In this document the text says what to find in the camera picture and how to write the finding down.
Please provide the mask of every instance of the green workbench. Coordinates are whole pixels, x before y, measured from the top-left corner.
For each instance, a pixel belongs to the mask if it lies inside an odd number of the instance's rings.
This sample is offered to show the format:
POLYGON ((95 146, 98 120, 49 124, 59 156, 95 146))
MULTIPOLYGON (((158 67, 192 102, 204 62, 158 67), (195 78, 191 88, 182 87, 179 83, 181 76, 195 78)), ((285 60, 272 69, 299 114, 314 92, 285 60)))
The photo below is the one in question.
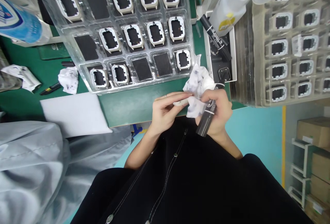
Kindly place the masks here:
MULTIPOLYGON (((196 15, 194 1, 190 1, 192 17, 196 15)), ((194 34, 195 54, 201 54, 201 65, 206 67, 206 54, 204 33, 201 23, 198 21, 201 37, 198 36, 196 26, 192 26, 194 34)), ((59 89, 49 95, 40 96, 39 93, 45 88, 57 82, 57 76, 61 69, 61 61, 70 59, 42 60, 37 47, 21 47, 12 44, 11 40, 0 37, 0 45, 11 64, 26 66, 42 83, 34 94, 25 90, 17 89, 0 93, 0 111, 7 113, 8 121, 38 120, 45 121, 40 100, 54 97, 67 96, 69 94, 59 89)), ((122 92, 104 94, 99 96, 99 101, 109 127, 134 124, 150 121, 152 117, 152 102, 155 98, 170 92, 182 91, 188 78, 178 79, 151 86, 140 87, 122 92)), ((230 99, 229 84, 225 87, 230 99)), ((79 76, 77 93, 87 92, 87 88, 79 76)), ((233 109, 242 108, 243 105, 233 102, 233 109)), ((185 115, 187 108, 179 113, 185 115)))

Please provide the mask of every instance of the black marker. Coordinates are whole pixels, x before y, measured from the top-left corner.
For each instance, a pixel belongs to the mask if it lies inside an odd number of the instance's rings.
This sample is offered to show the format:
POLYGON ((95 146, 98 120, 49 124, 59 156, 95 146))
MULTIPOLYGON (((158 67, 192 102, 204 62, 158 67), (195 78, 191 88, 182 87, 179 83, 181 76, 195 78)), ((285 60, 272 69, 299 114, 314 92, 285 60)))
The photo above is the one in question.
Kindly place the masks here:
MULTIPOLYGON (((219 70, 220 81, 216 84, 214 90, 224 89, 224 83, 230 79, 229 68, 225 67, 219 70)), ((202 137, 206 137, 207 131, 211 125, 212 118, 216 112, 216 101, 210 99, 207 103, 206 109, 200 119, 196 133, 202 137)))
POLYGON ((60 84, 60 82, 57 82, 55 85, 52 85, 50 87, 48 87, 47 89, 43 90, 40 95, 47 95, 49 93, 52 93, 53 91, 56 91, 57 89, 60 89, 62 86, 60 84))
POLYGON ((228 52, 227 47, 222 42, 222 39, 215 33, 215 30, 214 30, 212 24, 207 19, 205 14, 203 14, 203 16, 200 18, 199 21, 202 23, 204 29, 206 30, 206 33, 209 35, 211 41, 213 42, 213 44, 217 50, 216 54, 219 52, 221 57, 225 61, 230 61, 232 59, 232 57, 231 57, 230 53, 228 52))

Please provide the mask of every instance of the white paper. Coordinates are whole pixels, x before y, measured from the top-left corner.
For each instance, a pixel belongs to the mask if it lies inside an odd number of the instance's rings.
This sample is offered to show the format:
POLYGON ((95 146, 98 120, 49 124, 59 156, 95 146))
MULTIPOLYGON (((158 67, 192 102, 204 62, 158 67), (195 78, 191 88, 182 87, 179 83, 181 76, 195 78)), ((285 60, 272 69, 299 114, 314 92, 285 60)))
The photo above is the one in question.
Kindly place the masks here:
POLYGON ((317 202, 313 202, 313 209, 315 209, 319 214, 323 213, 323 208, 317 202))
POLYGON ((189 107, 187 117, 189 118, 196 118, 204 112, 206 103, 201 102, 199 99, 205 90, 213 90, 215 87, 214 80, 210 77, 207 69, 200 66, 200 57, 201 55, 196 56, 196 63, 192 69, 188 81, 183 87, 184 92, 194 93, 194 96, 188 98, 189 107))
POLYGON ((76 67, 62 69, 58 75, 58 82, 63 86, 63 91, 76 94, 78 89, 78 71, 76 67))
POLYGON ((301 34, 294 36, 292 38, 292 53, 295 56, 301 57, 302 56, 302 46, 303 46, 303 38, 301 37, 301 34))
POLYGON ((40 103, 46 120, 58 124, 64 138, 112 133, 96 94, 80 93, 40 103))
POLYGON ((309 138, 307 136, 302 136, 302 140, 305 142, 308 142, 310 144, 313 144, 313 138, 309 138))
POLYGON ((1 69, 2 72, 8 73, 23 80, 22 88, 32 92, 41 83, 25 66, 10 65, 1 69))

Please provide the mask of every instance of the yellow stripe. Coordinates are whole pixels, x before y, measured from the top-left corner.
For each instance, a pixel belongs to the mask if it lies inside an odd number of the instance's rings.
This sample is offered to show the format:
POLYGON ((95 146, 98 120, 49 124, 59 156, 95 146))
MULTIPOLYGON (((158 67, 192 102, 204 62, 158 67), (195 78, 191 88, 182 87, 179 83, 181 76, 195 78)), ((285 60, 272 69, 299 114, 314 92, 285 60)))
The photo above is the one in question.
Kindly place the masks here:
POLYGON ((282 187, 285 187, 285 122, 286 106, 282 107, 282 187))

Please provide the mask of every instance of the hand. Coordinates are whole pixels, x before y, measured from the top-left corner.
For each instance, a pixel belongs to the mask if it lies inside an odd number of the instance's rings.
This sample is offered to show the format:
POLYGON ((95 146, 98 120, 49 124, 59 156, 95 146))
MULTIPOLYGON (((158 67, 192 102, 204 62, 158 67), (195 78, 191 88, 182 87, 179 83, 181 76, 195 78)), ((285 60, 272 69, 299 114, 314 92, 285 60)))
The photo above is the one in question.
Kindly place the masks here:
MULTIPOLYGON (((202 102, 208 102, 210 99, 216 101, 217 108, 207 134, 215 141, 220 142, 227 138, 224 126, 233 114, 231 109, 232 103, 228 101, 227 93, 224 89, 206 90, 200 98, 202 102)), ((201 117, 202 116, 195 118, 197 125, 199 124, 201 117)))
POLYGON ((172 126, 176 115, 188 105, 174 106, 173 103, 192 95, 192 93, 173 92, 156 98, 152 104, 152 122, 148 129, 149 132, 152 132, 154 135, 160 135, 165 130, 168 130, 172 126))

